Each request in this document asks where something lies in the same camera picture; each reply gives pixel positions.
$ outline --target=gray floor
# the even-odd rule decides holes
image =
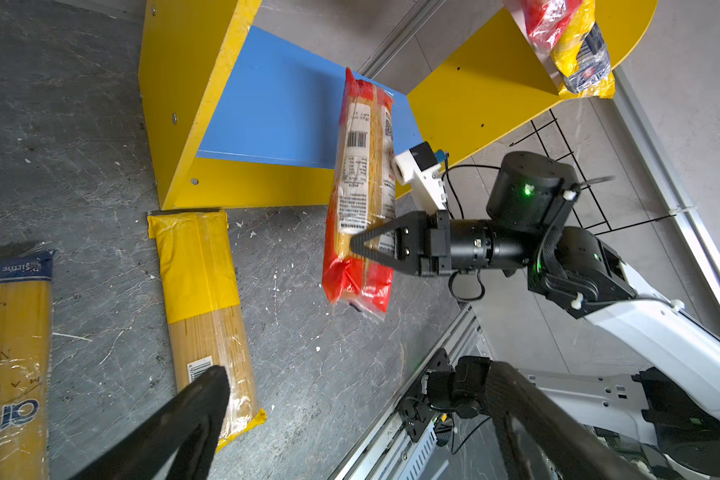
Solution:
[[[0,245],[58,248],[54,331],[89,340],[53,337],[52,478],[68,478],[176,392],[146,233],[157,199],[136,81],[140,36],[138,24],[102,14],[0,0]],[[319,285],[324,206],[229,215],[269,421],[223,449],[212,478],[325,478],[456,302],[442,280],[399,276],[384,322],[330,307]]]

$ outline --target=barcode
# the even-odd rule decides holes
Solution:
[[[365,139],[368,136],[367,131],[351,131],[347,138],[347,147],[365,148]]]
[[[190,383],[194,382],[195,379],[201,376],[205,370],[208,370],[213,365],[213,357],[208,355],[204,359],[195,360],[186,364],[186,370],[190,374]]]
[[[579,50],[578,55],[576,55],[576,61],[580,64],[587,63],[591,58],[592,50],[590,49],[590,44],[588,42],[584,42],[581,44],[581,49]]]

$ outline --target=yellow wooden panel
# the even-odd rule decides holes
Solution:
[[[325,205],[332,188],[325,168],[195,158],[173,208]]]
[[[147,0],[139,85],[160,207],[174,208],[261,0]],[[176,114],[176,123],[172,121]]]
[[[611,61],[621,63],[648,28],[658,0],[597,0]],[[422,137],[457,164],[560,102],[506,9],[436,68],[408,96]],[[410,187],[398,186],[398,196]]]
[[[610,62],[618,66],[648,30],[659,0],[597,0],[595,19],[608,44]]]

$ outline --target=blue shelf panel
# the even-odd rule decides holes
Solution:
[[[344,82],[345,67],[251,27],[197,157],[334,168]],[[408,98],[384,90],[399,154],[423,139]]]

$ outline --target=plastic wrap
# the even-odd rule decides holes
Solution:
[[[549,53],[560,40],[582,0],[522,0],[528,42]]]
[[[391,112],[390,96],[372,83],[355,80],[347,68],[322,285],[331,303],[347,301],[380,318],[389,304],[392,269],[352,254],[349,240],[394,218]],[[370,247],[393,254],[394,236],[383,235]]]
[[[52,256],[0,260],[0,480],[48,477]]]
[[[576,56],[576,72],[563,76],[567,91],[572,94],[585,92],[597,87],[610,75],[610,54],[600,27],[595,24]]]
[[[560,84],[560,98],[563,100],[571,100],[572,98],[600,97],[613,98],[616,94],[616,79],[614,72],[610,72],[598,84],[592,85],[577,94],[571,93],[565,87],[565,83]]]
[[[211,365],[226,369],[230,403],[219,449],[266,421],[259,409],[242,322],[226,212],[149,216],[181,390]]]
[[[595,24],[595,0],[582,0],[570,20],[568,28],[560,36],[550,55],[563,76],[569,77],[579,69],[576,56],[581,43]]]

